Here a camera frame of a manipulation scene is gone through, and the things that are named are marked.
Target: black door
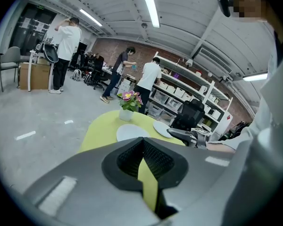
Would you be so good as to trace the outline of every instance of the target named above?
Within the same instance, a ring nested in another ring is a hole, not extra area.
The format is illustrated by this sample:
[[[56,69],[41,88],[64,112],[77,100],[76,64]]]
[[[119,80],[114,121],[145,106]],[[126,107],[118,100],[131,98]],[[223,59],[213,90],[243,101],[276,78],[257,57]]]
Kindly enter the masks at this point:
[[[27,4],[13,31],[9,46],[17,46],[21,55],[30,55],[30,50],[42,41],[56,14],[36,5]]]

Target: gray floor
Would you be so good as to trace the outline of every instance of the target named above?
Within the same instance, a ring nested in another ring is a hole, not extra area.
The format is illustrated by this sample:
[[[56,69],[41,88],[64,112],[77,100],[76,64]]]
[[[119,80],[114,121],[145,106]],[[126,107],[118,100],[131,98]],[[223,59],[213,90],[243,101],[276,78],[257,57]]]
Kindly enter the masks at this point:
[[[20,193],[37,178],[74,155],[91,122],[102,113],[119,109],[118,100],[100,100],[93,90],[67,72],[64,92],[17,89],[14,71],[3,71],[0,90],[0,176]],[[65,124],[67,120],[74,123]],[[36,131],[35,135],[16,137]]]

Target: backpack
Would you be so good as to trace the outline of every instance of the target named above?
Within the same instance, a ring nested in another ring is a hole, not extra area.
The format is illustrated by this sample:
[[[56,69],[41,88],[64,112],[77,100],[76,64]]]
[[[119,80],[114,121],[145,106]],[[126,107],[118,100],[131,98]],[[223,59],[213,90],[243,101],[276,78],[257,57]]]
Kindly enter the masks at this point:
[[[73,74],[70,76],[71,79],[75,81],[80,81],[82,77],[82,71],[76,69]]]
[[[91,72],[86,74],[86,76],[84,77],[84,83],[85,84],[89,85],[90,82],[91,82]]]

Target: yellow table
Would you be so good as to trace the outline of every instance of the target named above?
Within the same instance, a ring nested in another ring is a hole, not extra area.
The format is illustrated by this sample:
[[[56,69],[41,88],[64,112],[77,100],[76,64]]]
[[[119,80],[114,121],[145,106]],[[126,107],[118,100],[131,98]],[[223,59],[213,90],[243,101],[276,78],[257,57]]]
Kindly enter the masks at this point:
[[[119,119],[118,113],[119,111],[107,112],[92,122],[79,149],[79,153],[117,142],[117,129],[124,124],[137,125],[146,130],[152,138],[184,145],[181,140],[166,138],[156,132],[153,127],[154,119],[149,116],[134,112],[131,121],[126,122]],[[141,161],[139,167],[138,179],[143,182],[143,198],[147,205],[154,211],[158,183],[144,159]]]

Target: brick wall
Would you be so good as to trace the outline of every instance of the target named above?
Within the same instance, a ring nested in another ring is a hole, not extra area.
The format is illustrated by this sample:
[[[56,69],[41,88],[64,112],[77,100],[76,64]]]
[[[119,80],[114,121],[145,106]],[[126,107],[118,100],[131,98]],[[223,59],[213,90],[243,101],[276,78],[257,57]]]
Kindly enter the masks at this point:
[[[167,52],[163,49],[159,49],[159,48],[155,48],[152,46],[148,46],[148,45],[143,45],[143,44],[139,44],[139,43],[134,43],[131,41],[124,41],[124,40],[114,40],[114,39],[97,39],[97,41],[95,42],[93,48],[92,48],[92,52],[93,53],[99,53],[101,56],[104,57],[105,62],[108,65],[113,66],[115,61],[117,60],[117,57],[119,56],[119,54],[123,51],[126,50],[127,47],[129,46],[134,46],[136,49],[136,53],[133,56],[129,57],[129,62],[136,62],[137,63],[137,71],[133,71],[130,68],[125,68],[124,73],[129,73],[132,76],[136,77],[136,79],[140,79],[142,77],[142,68],[144,66],[145,63],[147,62],[151,62],[152,58],[154,57],[155,53],[158,51],[159,56],[164,57],[166,59],[169,59],[173,62],[178,62],[180,58],[177,55],[174,55],[170,52]],[[193,65],[192,68],[189,68],[191,71],[195,72],[196,69],[202,71],[200,68],[197,68],[196,65]],[[205,71],[202,71],[202,77],[204,79],[206,79],[207,81],[209,81],[210,83],[212,82],[212,80],[215,81],[215,87],[217,87],[219,90],[221,90],[223,93],[228,94],[229,97],[233,97],[233,101],[232,104],[229,108],[229,113],[233,116],[233,120],[229,126],[233,127],[234,125],[238,124],[241,121],[247,121],[250,122],[251,121],[251,117],[248,114],[248,112],[244,109],[244,107],[240,104],[239,100],[235,97],[235,95],[229,91],[225,85],[219,83],[218,80],[216,80],[215,78],[210,78],[208,77],[207,73]],[[182,82],[185,82],[186,84],[189,84],[190,86],[199,89],[200,87],[193,83],[192,81],[186,79],[183,76],[180,76],[179,79]],[[226,101],[221,101],[219,103],[219,105],[222,108],[226,108],[226,106],[228,105],[228,102]]]

